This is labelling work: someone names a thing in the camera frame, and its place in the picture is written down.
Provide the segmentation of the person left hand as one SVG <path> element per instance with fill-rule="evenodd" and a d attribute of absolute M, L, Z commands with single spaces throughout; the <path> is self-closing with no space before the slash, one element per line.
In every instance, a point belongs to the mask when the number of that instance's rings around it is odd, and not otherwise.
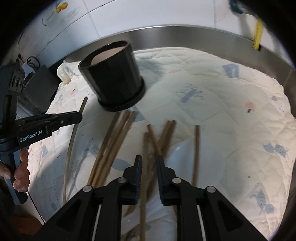
<path fill-rule="evenodd" d="M 29 162 L 29 152 L 27 148 L 22 148 L 20 151 L 20 165 L 16 168 L 14 172 L 15 181 L 13 183 L 13 188 L 18 192 L 26 192 L 28 190 L 30 180 L 30 172 L 28 170 Z"/>

